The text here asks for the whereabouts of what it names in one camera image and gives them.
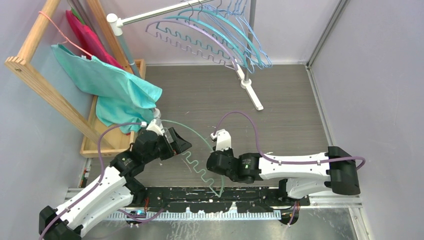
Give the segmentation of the green plastic hanger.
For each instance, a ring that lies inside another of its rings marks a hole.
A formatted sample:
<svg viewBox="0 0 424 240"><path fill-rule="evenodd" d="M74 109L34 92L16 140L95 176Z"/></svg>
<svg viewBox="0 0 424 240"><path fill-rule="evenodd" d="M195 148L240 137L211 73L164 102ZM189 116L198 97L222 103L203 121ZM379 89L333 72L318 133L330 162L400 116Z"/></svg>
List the green plastic hanger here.
<svg viewBox="0 0 424 240"><path fill-rule="evenodd" d="M189 127L189 126L187 126L183 123L173 121L173 120L163 119L162 121L165 122L165 123L176 124L178 126L184 127L185 129L189 130L190 132L192 132L193 134L198 136L204 142L204 144L207 146L208 150L210 150L210 151L213 150L213 147L206 140L206 138L201 136L200 133L198 133L196 130L192 129L191 127ZM204 168L198 168L200 162L197 159L192 158L192 152L187 150L182 155L185 156L184 162L187 164L187 166L191 170L193 170L196 174L199 175L199 177L200 177L200 179L202 180L203 183L208 184L208 188L213 193L213 195L218 197L218 198L221 198L223 193L224 193L224 185L225 185L224 177L223 176L220 177L220 186L219 186L218 190L215 190L215 188L214 188L215 180L213 178L208 178L208 179L205 178L207 171Z"/></svg>

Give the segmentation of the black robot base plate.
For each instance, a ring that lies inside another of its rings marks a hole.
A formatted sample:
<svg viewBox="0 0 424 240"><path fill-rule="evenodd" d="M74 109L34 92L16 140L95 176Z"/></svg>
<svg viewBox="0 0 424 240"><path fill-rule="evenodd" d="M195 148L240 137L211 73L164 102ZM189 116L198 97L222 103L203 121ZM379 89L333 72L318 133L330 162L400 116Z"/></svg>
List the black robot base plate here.
<svg viewBox="0 0 424 240"><path fill-rule="evenodd" d="M294 224L301 207L310 205L308 196L299 200L284 198L279 187L224 187L221 196L208 187L150 187L142 200L126 211L140 219L156 221L278 220Z"/></svg>

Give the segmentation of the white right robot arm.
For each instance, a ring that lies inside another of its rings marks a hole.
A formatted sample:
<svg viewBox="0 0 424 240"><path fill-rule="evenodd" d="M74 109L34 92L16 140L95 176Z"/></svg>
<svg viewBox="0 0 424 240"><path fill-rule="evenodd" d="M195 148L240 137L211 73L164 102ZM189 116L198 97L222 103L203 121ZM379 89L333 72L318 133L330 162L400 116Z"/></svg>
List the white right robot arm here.
<svg viewBox="0 0 424 240"><path fill-rule="evenodd" d="M328 190L344 196L361 192L356 158L339 146L300 156L261 156L250 152L235 157L231 148L216 150L207 159L206 168L235 183L278 179L277 198L286 206L307 195Z"/></svg>

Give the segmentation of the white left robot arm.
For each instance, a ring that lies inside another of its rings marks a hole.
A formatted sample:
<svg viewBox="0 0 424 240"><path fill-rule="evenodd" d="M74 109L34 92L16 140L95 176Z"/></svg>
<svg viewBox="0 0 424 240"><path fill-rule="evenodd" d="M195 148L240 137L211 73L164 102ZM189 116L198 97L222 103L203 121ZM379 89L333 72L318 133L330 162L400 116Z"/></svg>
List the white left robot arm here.
<svg viewBox="0 0 424 240"><path fill-rule="evenodd" d="M111 213L128 205L141 206L147 190L136 176L146 164L156 159L170 159L191 147L172 127L162 133L142 131L89 186L58 207L48 205L40 211L39 238L80 240Z"/></svg>

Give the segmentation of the light blue wire hanger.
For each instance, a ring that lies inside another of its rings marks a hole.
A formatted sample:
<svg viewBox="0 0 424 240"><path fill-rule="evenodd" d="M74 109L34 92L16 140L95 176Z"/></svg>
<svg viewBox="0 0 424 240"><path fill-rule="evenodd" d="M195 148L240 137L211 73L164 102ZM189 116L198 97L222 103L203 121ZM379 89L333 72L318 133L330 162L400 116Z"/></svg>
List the light blue wire hanger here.
<svg viewBox="0 0 424 240"><path fill-rule="evenodd" d="M234 14L240 30L248 38L245 44L245 53L249 61L250 71L253 73L255 67L259 69L270 68L273 63L255 33L255 24L257 16L256 0L237 0L234 4Z"/></svg>
<svg viewBox="0 0 424 240"><path fill-rule="evenodd" d="M245 70L251 74L273 66L255 33L256 6L255 0L232 0L226 9L226 18L231 22L229 38L243 53Z"/></svg>
<svg viewBox="0 0 424 240"><path fill-rule="evenodd" d="M226 5L219 2L209 6L215 15L212 21L241 51L239 59L246 61L243 67L251 74L272 65L254 32L256 6L256 0L231 0Z"/></svg>

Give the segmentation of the purple wavy plastic hanger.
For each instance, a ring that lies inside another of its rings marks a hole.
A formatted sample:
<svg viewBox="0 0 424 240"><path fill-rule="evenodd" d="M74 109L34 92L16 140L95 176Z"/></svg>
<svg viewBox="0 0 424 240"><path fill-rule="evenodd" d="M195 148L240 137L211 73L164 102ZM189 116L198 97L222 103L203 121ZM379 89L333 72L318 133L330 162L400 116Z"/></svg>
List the purple wavy plastic hanger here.
<svg viewBox="0 0 424 240"><path fill-rule="evenodd" d="M161 23L171 23L190 28L214 42L215 45L204 44L198 39L193 40L189 35L183 35L178 31L172 31L169 27L161 28ZM196 23L198 23L198 21L191 20L190 16L169 16L149 23L145 28L145 32L185 52L200 56L203 59L210 60L218 65L223 65L234 71L240 70L241 66L237 63L235 56L230 52L231 50L235 50L239 53L239 48L215 28L208 24L206 25L206 27L212 31L212 34L210 34L206 30L199 28Z"/></svg>

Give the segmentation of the teal wavy plastic hanger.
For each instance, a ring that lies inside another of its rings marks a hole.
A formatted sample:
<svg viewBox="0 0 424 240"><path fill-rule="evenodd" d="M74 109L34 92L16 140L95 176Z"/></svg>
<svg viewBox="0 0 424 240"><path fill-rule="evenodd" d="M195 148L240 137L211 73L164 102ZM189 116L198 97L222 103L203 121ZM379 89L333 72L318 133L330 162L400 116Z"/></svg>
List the teal wavy plastic hanger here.
<svg viewBox="0 0 424 240"><path fill-rule="evenodd" d="M231 0L227 5L204 4L184 9L177 14L181 20L200 28L212 39L202 41L186 34L179 37L218 57L218 62L224 62L225 65L231 65L234 58L250 73L271 67L273 64L270 58L245 17L248 5L248 0Z"/></svg>

